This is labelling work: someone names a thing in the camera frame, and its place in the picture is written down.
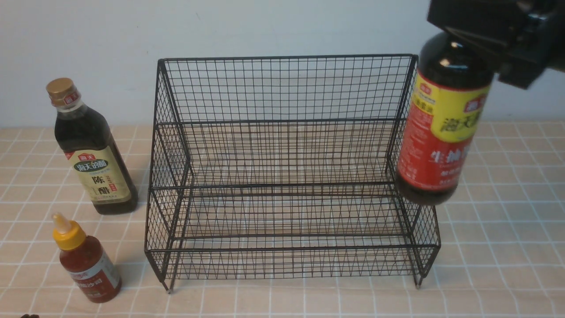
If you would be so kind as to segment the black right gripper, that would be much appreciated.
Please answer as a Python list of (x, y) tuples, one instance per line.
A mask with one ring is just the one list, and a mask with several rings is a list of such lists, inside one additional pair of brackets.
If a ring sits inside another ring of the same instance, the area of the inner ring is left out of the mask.
[(427, 20), (470, 45), (505, 84), (528, 89), (545, 70), (565, 70), (562, 0), (432, 0)]

